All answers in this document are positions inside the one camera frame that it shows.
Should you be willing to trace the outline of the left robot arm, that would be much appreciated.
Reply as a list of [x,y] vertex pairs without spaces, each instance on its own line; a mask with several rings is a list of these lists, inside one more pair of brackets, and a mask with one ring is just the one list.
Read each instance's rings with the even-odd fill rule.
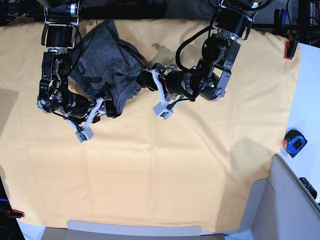
[[[137,82],[150,91],[164,95],[166,101],[179,96],[179,100],[194,102],[198,96],[216,101],[225,95],[231,70],[241,45],[247,40],[256,14],[268,7],[270,0],[220,0],[209,26],[185,40],[175,53],[175,65],[164,67],[156,63],[146,67]],[[183,49],[208,34],[201,49],[201,59],[191,68],[181,62]]]

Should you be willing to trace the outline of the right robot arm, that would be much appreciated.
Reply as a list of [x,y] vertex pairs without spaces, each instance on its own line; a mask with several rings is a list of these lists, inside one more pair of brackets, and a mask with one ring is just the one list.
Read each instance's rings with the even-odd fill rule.
[[92,100],[69,90],[69,76],[80,61],[72,59],[72,50],[80,34],[81,0],[42,0],[44,27],[41,45],[43,54],[41,80],[37,97],[38,107],[47,114],[55,114],[75,126],[93,114],[93,123],[103,115],[113,116],[116,108],[109,91],[96,94]]

